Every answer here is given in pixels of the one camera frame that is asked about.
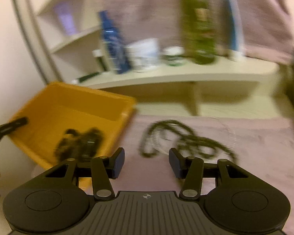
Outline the orange plastic tray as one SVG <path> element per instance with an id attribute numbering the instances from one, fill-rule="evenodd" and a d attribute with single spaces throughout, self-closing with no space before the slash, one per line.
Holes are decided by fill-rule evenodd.
<path id="1" fill-rule="evenodd" d="M 66 83 L 51 83 L 22 107 L 13 119 L 28 123 L 9 135 L 36 164 L 48 170 L 57 164 L 54 150 L 67 129 L 103 132 L 98 156 L 111 156 L 130 121 L 133 97 Z"/>

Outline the pink towel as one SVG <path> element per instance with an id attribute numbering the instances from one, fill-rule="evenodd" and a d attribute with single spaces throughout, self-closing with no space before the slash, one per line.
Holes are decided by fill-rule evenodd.
<path id="1" fill-rule="evenodd" d="M 182 43 L 181 0 L 126 1 L 123 27 L 128 43 L 147 37 L 158 38 L 162 46 Z M 218 54 L 291 62 L 294 38 L 285 0 L 208 1 Z"/>

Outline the small green-label jar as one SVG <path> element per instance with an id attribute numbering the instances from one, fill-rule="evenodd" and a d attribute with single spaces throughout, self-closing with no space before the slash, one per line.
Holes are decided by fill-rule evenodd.
<path id="1" fill-rule="evenodd" d="M 166 47 L 162 51 L 162 57 L 169 66 L 182 66 L 185 64 L 185 51 L 180 46 Z"/>

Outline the blue white bottle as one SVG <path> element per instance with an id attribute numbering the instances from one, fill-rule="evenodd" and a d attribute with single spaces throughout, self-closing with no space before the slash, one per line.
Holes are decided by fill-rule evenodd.
<path id="1" fill-rule="evenodd" d="M 223 16 L 226 55 L 239 62 L 244 57 L 244 34 L 237 0 L 224 0 Z"/>

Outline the dark green tube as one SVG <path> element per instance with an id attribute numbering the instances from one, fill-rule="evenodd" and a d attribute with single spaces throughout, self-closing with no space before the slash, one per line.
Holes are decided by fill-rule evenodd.
<path id="1" fill-rule="evenodd" d="M 85 81 L 87 81 L 87 80 L 89 80 L 89 79 L 91 79 L 93 77 L 96 77 L 96 76 L 100 75 L 100 74 L 101 74 L 100 72 L 95 72 L 95 73 L 91 73 L 91 74 L 82 76 L 80 78 L 76 78 L 76 79 L 72 80 L 72 84 L 77 85 L 77 84 L 83 83 L 83 82 L 85 82 Z"/>

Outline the white corner shelf unit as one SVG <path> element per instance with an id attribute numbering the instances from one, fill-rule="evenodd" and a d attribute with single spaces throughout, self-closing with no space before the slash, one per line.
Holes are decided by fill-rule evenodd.
<path id="1" fill-rule="evenodd" d="M 56 79 L 134 96 L 149 112 L 187 101 L 215 117 L 281 115 L 278 64 L 218 50 L 231 23 L 224 0 L 186 18 L 181 0 L 29 0 Z"/>

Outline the lavender lotion tube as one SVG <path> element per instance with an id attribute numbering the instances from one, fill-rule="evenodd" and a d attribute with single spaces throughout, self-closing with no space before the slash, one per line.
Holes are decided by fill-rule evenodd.
<path id="1" fill-rule="evenodd" d="M 77 34 L 72 9 L 68 1 L 60 2 L 54 7 L 54 12 L 67 36 Z"/>

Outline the white cream jar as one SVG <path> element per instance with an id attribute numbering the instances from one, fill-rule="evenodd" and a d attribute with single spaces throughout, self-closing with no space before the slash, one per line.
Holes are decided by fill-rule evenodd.
<path id="1" fill-rule="evenodd" d="M 157 38 L 148 38 L 126 46 L 128 59 L 134 72 L 144 73 L 158 68 L 160 47 Z"/>

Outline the blue spray bottle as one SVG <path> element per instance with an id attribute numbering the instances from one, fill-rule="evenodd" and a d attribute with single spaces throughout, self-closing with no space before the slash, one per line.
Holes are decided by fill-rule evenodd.
<path id="1" fill-rule="evenodd" d="M 100 11 L 99 18 L 102 24 L 102 41 L 108 52 L 108 59 L 113 66 L 113 71 L 116 74 L 127 73 L 131 66 L 119 30 L 115 27 L 113 20 L 109 18 L 107 10 Z"/>

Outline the white-capped lip balm stick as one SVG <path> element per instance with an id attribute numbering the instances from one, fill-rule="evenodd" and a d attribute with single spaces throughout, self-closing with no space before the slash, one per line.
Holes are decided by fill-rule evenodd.
<path id="1" fill-rule="evenodd" d="M 104 72 L 108 71 L 108 68 L 104 62 L 103 54 L 100 49 L 96 49 L 92 51 L 93 57 L 96 59 L 96 62 L 102 67 Z"/>

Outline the green oil bottle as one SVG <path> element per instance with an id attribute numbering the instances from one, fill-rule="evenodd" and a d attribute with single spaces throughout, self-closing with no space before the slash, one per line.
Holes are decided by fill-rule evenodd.
<path id="1" fill-rule="evenodd" d="M 180 0 L 181 39 L 185 55 L 206 65 L 215 60 L 215 30 L 209 0 Z"/>

